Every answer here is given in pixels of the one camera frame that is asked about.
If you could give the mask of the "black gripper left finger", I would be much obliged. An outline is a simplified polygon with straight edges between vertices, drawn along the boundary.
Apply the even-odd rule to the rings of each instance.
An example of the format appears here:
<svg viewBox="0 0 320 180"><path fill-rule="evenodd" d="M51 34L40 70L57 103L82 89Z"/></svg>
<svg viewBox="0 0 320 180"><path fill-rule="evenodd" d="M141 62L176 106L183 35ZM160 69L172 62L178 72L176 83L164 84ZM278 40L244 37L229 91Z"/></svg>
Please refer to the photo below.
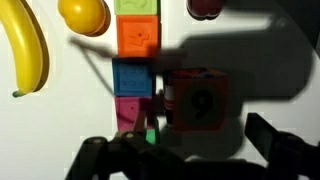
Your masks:
<svg viewBox="0 0 320 180"><path fill-rule="evenodd" d="M137 132L124 132L111 141L90 137L81 145L64 180L109 180L122 172L129 180L182 180L185 162Z"/></svg>

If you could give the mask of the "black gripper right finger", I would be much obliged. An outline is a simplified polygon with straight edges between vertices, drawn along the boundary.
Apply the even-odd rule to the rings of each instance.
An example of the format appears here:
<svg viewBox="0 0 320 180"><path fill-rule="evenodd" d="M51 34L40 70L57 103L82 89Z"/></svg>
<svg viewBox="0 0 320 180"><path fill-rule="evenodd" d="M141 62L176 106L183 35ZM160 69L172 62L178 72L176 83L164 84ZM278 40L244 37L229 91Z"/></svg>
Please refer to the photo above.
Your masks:
<svg viewBox="0 0 320 180"><path fill-rule="evenodd" d="M290 132L278 131L258 113L249 113L245 135L268 162L264 180L320 180L320 146Z"/></svg>

